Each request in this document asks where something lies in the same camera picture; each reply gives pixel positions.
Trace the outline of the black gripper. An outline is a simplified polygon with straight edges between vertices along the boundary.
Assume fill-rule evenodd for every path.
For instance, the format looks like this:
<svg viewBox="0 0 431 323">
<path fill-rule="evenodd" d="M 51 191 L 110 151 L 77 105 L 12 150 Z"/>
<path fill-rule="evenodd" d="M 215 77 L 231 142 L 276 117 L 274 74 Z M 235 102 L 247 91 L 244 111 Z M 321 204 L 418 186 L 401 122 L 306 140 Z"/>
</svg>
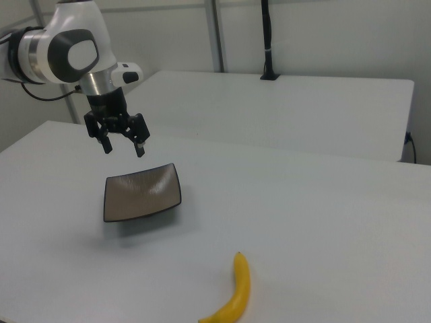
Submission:
<svg viewBox="0 0 431 323">
<path fill-rule="evenodd" d="M 91 138 L 96 138 L 105 154 L 112 151 L 109 133 L 122 133 L 134 144 L 137 157 L 145 154 L 144 145 L 150 131 L 143 115 L 129 116 L 127 103 L 121 87 L 107 94 L 86 96 L 91 111 L 84 116 L 84 122 Z"/>
</svg>

